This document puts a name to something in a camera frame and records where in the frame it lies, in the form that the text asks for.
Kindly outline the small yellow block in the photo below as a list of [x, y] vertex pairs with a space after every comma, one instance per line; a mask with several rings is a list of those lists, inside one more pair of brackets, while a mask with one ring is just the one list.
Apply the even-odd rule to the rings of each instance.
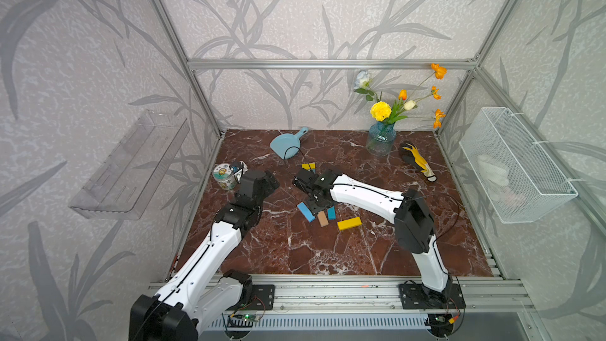
[[314, 163], [310, 163], [310, 164], [302, 164], [301, 165], [302, 168], [308, 170], [308, 171], [315, 171], [316, 170], [316, 164]]

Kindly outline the teal block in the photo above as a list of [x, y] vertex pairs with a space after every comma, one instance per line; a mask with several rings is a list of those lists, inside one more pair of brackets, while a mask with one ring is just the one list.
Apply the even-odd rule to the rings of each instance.
[[336, 220], [336, 209], [334, 207], [329, 208], [327, 214], [329, 220]]

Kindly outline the tan wooden block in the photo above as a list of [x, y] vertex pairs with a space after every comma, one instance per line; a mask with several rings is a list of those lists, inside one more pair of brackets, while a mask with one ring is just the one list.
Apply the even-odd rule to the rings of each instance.
[[321, 227], [326, 227], [326, 226], [328, 226], [328, 224], [329, 224], [329, 222], [328, 222], [328, 218], [327, 218], [327, 216], [326, 216], [326, 214], [325, 214], [325, 212], [324, 212], [324, 211], [320, 211], [320, 212], [317, 214], [317, 219], [318, 219], [318, 221], [319, 221], [319, 223], [320, 223], [320, 226], [321, 226]]

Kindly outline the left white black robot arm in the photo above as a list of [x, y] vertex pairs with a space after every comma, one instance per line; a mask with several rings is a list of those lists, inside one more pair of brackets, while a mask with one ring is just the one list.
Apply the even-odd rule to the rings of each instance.
[[129, 316], [130, 340], [197, 340], [221, 313], [247, 302], [249, 275], [231, 271], [208, 289], [224, 260], [255, 227], [264, 201], [279, 188], [273, 173], [248, 170], [235, 198], [219, 210], [205, 240], [167, 284], [141, 295]]

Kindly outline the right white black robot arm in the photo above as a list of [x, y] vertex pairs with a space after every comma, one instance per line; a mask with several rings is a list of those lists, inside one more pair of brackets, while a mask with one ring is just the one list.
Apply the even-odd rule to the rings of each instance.
[[318, 175], [304, 168], [295, 175], [293, 184], [307, 195], [304, 206], [312, 215], [346, 204], [388, 221], [395, 228], [396, 241], [411, 252], [417, 264], [425, 297], [442, 303], [449, 300], [453, 280], [438, 249], [434, 216], [418, 191], [390, 191], [339, 171], [327, 170]]

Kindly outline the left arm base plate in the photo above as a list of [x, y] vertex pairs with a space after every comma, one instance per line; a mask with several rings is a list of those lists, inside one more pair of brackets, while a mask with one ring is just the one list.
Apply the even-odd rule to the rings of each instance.
[[243, 288], [241, 297], [227, 311], [272, 310], [276, 298], [276, 286], [273, 284], [252, 284]]

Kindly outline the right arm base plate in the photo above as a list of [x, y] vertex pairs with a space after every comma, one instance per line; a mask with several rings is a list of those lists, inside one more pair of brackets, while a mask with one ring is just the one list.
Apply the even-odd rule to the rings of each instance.
[[462, 287], [448, 283], [444, 291], [429, 290], [422, 284], [407, 280], [399, 284], [399, 298], [403, 309], [439, 310], [466, 308]]

